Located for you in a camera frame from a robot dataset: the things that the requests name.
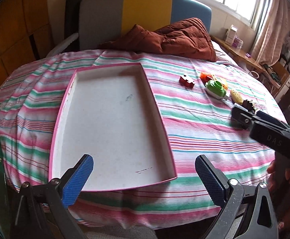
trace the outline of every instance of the curtain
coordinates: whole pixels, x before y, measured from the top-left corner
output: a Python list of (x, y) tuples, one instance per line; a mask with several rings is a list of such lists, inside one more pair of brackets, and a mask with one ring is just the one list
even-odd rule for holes
[(259, 20), (257, 37), (251, 56), (260, 65), (274, 65), (280, 57), (283, 40), (287, 32), (288, 2), (286, 0), (264, 0), (262, 17)]
[(261, 29), (263, 25), (265, 18), (264, 16), (267, 13), (270, 1), (271, 0), (257, 0), (257, 3), (255, 5), (254, 16), (251, 22), (251, 28), (256, 30), (258, 35), (259, 35), (258, 30)]

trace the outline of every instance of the blue headboard panel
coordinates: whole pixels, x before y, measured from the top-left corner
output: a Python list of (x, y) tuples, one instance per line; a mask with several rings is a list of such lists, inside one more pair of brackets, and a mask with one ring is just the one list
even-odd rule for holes
[(170, 23), (192, 17), (202, 20), (209, 32), (211, 24), (210, 7), (195, 0), (173, 0)]

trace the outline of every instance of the window sill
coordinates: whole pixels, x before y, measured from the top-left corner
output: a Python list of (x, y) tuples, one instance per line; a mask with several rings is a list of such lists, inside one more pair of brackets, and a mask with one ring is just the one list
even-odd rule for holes
[(196, 0), (198, 2), (201, 2), (205, 5), (208, 5), (208, 6), (212, 6), (212, 7), (215, 7), (217, 9), (220, 9), (222, 11), (224, 11), (225, 13), (227, 14), (230, 14), (231, 16), (235, 17), (237, 20), (243, 22), (245, 25), (247, 26), (251, 26), (251, 23), (244, 17), (242, 17), (241, 15), (237, 14), (235, 11), (233, 11), (232, 9), (230, 9), (228, 6), (218, 2), (218, 1), (215, 1), (215, 0)]

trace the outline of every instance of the headboard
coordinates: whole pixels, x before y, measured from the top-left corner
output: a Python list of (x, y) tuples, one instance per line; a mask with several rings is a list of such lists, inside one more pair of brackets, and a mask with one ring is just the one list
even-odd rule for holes
[(197, 17), (209, 31), (211, 9), (194, 0), (82, 0), (79, 14), (80, 50), (95, 49), (127, 33), (135, 24), (154, 31)]

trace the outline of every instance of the yellow sponge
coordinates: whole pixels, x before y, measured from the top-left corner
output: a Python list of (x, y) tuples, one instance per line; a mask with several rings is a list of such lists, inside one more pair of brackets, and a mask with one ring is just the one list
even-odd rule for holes
[(231, 98), (232, 98), (234, 103), (242, 105), (243, 99), (242, 99), (240, 93), (238, 93), (236, 90), (232, 89), (232, 90), (230, 90), (230, 95), (231, 95)]

